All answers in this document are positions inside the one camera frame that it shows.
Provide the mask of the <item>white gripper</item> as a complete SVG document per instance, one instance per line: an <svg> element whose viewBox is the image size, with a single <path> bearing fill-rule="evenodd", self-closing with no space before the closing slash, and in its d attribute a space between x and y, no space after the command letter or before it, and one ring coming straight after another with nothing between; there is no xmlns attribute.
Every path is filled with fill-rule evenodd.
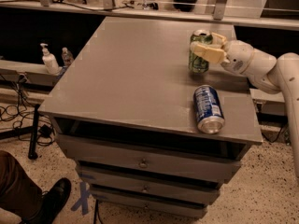
<svg viewBox="0 0 299 224"><path fill-rule="evenodd" d="M212 44L192 42L190 51L209 63L221 64L228 72L244 76L252 60L254 48L240 40L227 42L227 37L212 33Z"/></svg>

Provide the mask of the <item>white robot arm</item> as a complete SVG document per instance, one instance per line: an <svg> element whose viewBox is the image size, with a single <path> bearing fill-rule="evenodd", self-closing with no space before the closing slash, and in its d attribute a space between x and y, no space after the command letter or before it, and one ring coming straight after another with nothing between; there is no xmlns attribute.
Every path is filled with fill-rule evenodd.
<svg viewBox="0 0 299 224"><path fill-rule="evenodd" d="M226 71L246 77L261 91L282 92L288 117L294 171L299 178L299 55L285 53L279 58L240 40L212 33L212 43L192 41L190 51L204 60L220 64Z"/></svg>

